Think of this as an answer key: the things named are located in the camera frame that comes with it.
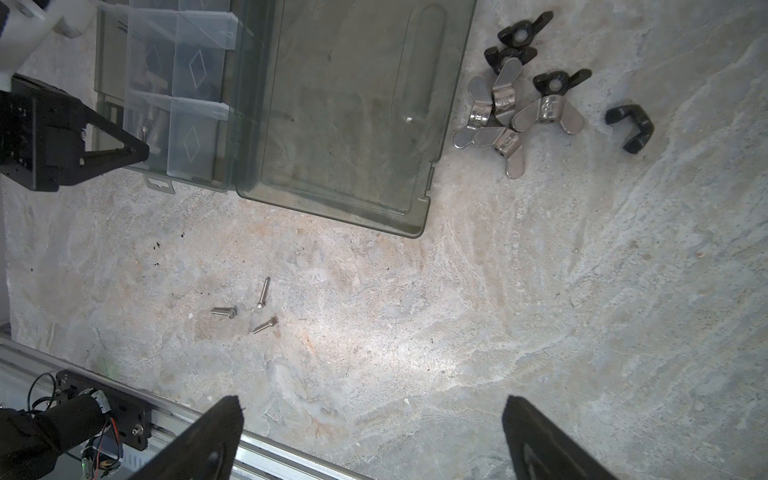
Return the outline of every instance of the plastic box lid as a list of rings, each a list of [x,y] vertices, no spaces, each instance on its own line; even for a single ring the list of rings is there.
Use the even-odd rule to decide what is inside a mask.
[[[233,0],[230,10],[241,29],[223,73],[227,187],[421,235],[475,0]]]

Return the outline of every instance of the metal frame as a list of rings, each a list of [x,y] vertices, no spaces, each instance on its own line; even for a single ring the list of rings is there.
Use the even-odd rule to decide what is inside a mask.
[[[0,326],[0,370],[27,383],[43,372],[71,370],[152,405],[152,436],[145,452],[155,455],[202,414],[152,393],[136,390],[70,362],[16,343]],[[373,480],[333,463],[243,430],[231,478],[274,480]]]

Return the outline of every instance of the silver screw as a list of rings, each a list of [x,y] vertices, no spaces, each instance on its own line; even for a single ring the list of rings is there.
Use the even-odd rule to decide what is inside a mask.
[[[270,278],[267,277],[264,279],[264,286],[261,287],[261,297],[259,298],[259,303],[256,304],[256,308],[264,308],[266,305],[266,288],[270,285]]]
[[[210,312],[214,315],[226,315],[230,318],[234,318],[235,315],[237,315],[237,309],[233,306],[217,306],[216,308],[210,309]]]
[[[262,323],[261,325],[259,325],[259,326],[258,326],[258,327],[256,327],[255,329],[253,329],[253,332],[251,332],[251,333],[258,333],[258,332],[260,332],[260,331],[262,331],[262,330],[264,330],[264,329],[268,329],[268,328],[270,328],[271,326],[275,326],[275,325],[277,325],[277,317],[276,317],[276,316],[273,316],[272,318],[270,318],[270,321],[269,321],[269,322],[267,322],[267,323]]]

